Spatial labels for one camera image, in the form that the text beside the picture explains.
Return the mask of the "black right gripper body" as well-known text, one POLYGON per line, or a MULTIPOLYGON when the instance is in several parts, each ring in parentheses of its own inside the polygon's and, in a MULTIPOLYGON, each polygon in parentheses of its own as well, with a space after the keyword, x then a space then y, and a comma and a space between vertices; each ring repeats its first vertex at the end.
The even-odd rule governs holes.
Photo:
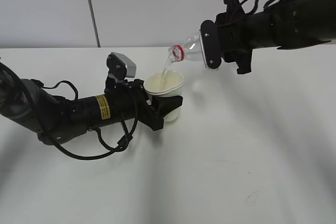
POLYGON ((221 57, 225 63, 236 63, 238 74, 251 72, 252 48, 243 41, 243 18, 246 16, 239 0, 223 0, 226 12, 216 15, 221 57))

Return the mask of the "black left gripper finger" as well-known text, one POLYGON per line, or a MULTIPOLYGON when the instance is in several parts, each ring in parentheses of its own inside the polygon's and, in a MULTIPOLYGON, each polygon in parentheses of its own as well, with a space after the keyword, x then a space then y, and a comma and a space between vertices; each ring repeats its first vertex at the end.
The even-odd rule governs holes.
POLYGON ((178 118, 182 103, 183 97, 181 95, 175 95, 172 97, 152 97, 152 105, 156 116, 159 119, 163 119, 164 122, 172 122, 178 118))

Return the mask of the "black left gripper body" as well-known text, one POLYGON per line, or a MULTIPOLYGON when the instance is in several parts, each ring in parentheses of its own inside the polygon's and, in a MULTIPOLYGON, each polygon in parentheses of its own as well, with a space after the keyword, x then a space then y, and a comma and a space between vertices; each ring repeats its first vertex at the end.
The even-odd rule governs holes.
POLYGON ((163 129, 163 119, 158 118, 154 107, 148 104, 149 97, 143 84, 140 79, 119 83, 106 79, 104 95, 109 104, 111 123, 137 118, 154 131, 163 129))

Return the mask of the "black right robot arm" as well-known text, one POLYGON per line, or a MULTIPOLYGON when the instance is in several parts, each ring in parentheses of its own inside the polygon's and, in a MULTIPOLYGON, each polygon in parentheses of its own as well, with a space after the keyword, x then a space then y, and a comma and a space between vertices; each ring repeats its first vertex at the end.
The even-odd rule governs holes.
POLYGON ((216 16, 221 57, 237 64, 238 74, 251 72, 252 51, 276 47, 293 50, 335 40, 335 0, 284 0, 262 12, 244 12, 239 0, 224 0, 216 16))

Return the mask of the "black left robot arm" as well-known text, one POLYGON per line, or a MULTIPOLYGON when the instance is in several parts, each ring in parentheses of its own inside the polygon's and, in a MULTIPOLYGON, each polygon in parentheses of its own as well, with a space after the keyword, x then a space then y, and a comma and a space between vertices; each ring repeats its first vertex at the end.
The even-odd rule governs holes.
POLYGON ((36 118, 22 88, 11 74, 1 67, 1 115, 35 132, 46 145, 52 142, 41 128, 43 123, 52 137, 64 144, 94 128, 138 119, 152 130, 163 128, 164 117, 182 105, 181 95, 151 100, 140 79, 136 65, 121 59, 108 59, 109 69, 104 93, 68 100, 46 92, 46 87, 33 79, 22 79, 39 113, 36 118))

